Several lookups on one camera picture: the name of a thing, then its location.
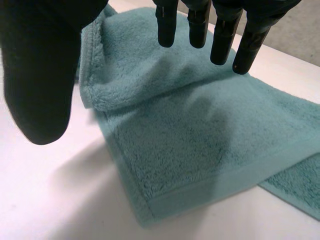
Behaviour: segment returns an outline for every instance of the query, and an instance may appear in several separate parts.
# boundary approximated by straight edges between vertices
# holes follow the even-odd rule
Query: white surface
[[[152,5],[140,0],[137,6],[145,2]],[[110,3],[118,12],[135,7],[121,0]],[[320,103],[320,67],[262,47],[250,73]],[[37,146],[11,119],[3,98],[2,67],[0,79],[0,239],[320,239],[319,222],[259,187],[143,229],[78,86],[66,133],[52,144]]]

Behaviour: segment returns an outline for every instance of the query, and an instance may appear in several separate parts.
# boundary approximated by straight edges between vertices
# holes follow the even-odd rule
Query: black cylindrical finger
[[[189,9],[189,40],[190,44],[197,49],[202,48],[206,43],[211,0],[199,9]]]
[[[210,55],[210,60],[213,64],[223,65],[226,63],[236,35],[241,13],[237,18],[230,21],[217,18]]]
[[[270,28],[261,33],[250,32],[248,24],[246,25],[232,65],[232,69],[236,74],[243,75],[250,70],[269,30]]]
[[[155,16],[158,23],[158,42],[165,48],[170,48],[175,41],[177,26],[178,1],[166,1],[164,5],[157,5]]]

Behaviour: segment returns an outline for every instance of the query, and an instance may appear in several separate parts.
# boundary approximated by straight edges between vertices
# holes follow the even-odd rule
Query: folded towel
[[[306,189],[304,181],[319,180],[310,168],[319,168],[320,106],[233,73],[234,52],[224,66],[213,65],[212,34],[204,48],[192,48],[182,15],[174,45],[159,46],[154,14],[102,13],[82,33],[82,101],[96,110],[139,222],[268,178],[264,188],[318,218],[319,185]]]

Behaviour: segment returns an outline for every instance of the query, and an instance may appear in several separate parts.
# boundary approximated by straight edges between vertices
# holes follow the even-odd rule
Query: teal towel
[[[182,15],[171,48],[158,44],[152,8],[103,12],[81,36],[81,97],[143,226],[266,179],[319,218],[319,105],[233,73],[234,52],[213,65],[212,34],[192,48]]]

